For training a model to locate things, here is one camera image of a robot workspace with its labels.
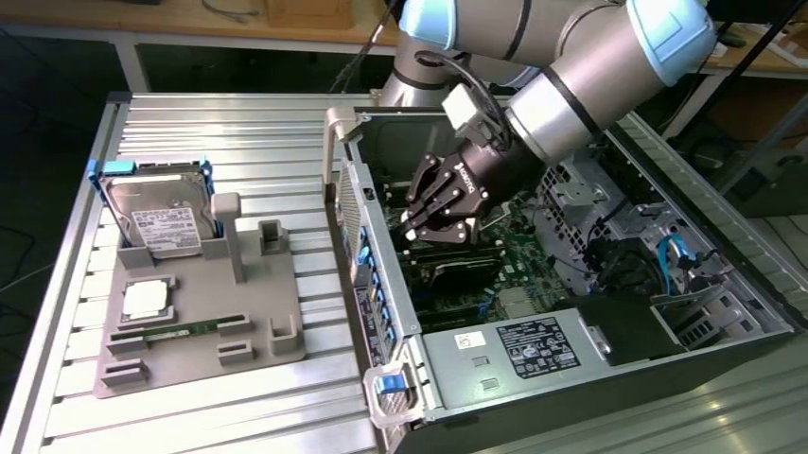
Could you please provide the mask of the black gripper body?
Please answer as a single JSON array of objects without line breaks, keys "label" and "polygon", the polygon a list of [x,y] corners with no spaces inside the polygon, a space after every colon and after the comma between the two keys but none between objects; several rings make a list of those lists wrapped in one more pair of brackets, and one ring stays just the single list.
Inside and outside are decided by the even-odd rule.
[{"label": "black gripper body", "polygon": [[446,218],[482,218],[495,205],[509,201],[527,183],[542,175],[545,164],[517,139],[506,150],[465,140],[441,164],[438,177],[450,174],[439,197],[457,198],[439,210]]}]

